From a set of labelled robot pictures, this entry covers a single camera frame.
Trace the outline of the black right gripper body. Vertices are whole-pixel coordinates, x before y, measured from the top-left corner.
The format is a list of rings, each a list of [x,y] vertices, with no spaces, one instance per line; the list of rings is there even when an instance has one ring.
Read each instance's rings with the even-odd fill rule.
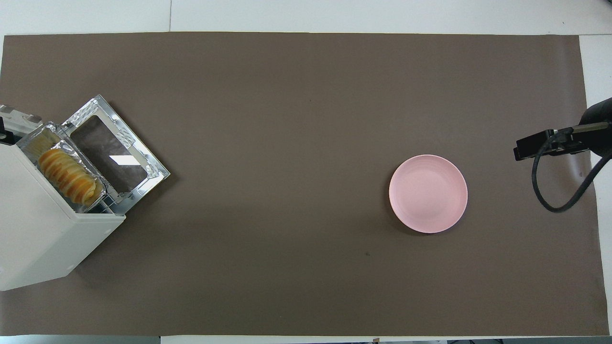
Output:
[[[611,152],[612,99],[608,98],[588,107],[571,134],[556,139],[557,150],[550,155],[577,154],[590,150],[600,157]]]

